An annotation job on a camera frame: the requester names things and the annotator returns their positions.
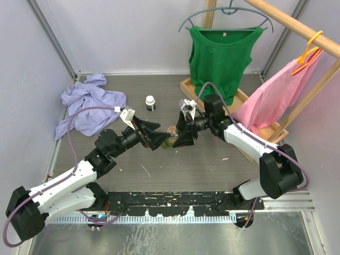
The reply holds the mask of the clear pill bottle orange cap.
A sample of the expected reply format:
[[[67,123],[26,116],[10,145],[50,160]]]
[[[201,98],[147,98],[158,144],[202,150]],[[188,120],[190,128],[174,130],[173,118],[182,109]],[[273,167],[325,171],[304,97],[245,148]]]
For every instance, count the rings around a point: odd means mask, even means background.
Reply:
[[[180,135],[180,132],[179,130],[177,129],[177,134],[176,135],[171,135],[168,139],[172,140],[173,141],[173,144],[176,142],[176,140],[178,139]]]

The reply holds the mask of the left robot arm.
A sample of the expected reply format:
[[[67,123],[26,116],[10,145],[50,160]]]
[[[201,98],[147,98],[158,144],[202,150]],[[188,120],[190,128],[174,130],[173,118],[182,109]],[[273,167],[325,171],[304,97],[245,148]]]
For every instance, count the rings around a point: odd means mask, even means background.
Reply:
[[[106,206],[106,193],[95,180],[106,175],[116,166],[115,158],[137,144],[156,150],[170,137],[167,132],[157,129],[159,123],[132,119],[130,125],[117,135],[111,129],[100,132],[94,150],[83,160],[57,178],[40,186],[25,189],[16,188],[11,195],[5,215],[7,221],[3,240],[7,240],[7,227],[12,226],[21,242],[40,233],[48,221],[60,215],[62,207],[57,203],[66,202],[71,211],[92,208],[102,210]]]

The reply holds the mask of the green pill organizer box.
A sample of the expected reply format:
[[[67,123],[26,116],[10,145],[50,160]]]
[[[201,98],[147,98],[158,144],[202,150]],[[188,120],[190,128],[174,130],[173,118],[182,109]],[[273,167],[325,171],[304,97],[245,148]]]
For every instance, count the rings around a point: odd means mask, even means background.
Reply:
[[[162,148],[163,149],[167,149],[169,147],[172,147],[173,146],[173,141],[170,140],[170,139],[166,139],[163,143],[162,143]]]

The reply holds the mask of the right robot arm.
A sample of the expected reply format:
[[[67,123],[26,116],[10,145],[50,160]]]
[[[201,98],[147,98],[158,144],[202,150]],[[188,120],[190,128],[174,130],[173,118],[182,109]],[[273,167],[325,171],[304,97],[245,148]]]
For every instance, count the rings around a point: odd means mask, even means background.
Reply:
[[[259,164],[259,178],[248,180],[233,188],[235,207],[247,208],[254,198],[277,199],[304,182],[294,149],[278,146],[251,133],[242,124],[226,115],[223,101],[217,95],[204,98],[205,112],[196,110],[194,100],[179,102],[180,115],[176,125],[179,135],[173,147],[192,146],[200,131],[211,133],[244,151]]]

